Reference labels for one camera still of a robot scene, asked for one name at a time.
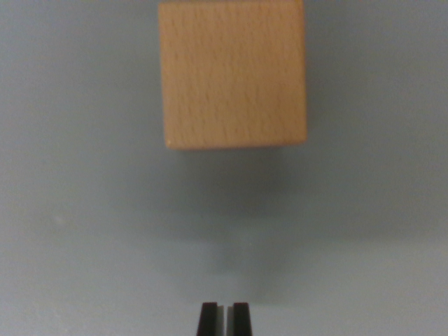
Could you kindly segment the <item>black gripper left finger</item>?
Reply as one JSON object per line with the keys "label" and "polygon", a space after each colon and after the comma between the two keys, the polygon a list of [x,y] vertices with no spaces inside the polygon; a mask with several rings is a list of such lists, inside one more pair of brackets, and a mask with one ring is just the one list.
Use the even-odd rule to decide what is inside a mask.
{"label": "black gripper left finger", "polygon": [[204,302],[199,315],[197,336],[223,336],[224,311],[217,302]]}

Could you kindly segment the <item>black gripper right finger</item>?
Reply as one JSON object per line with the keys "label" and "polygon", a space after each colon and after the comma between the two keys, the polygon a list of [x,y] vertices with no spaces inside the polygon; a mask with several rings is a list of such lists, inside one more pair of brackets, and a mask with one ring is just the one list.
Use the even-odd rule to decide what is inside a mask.
{"label": "black gripper right finger", "polygon": [[227,309],[227,336],[252,336],[250,307],[247,302],[235,302]]}

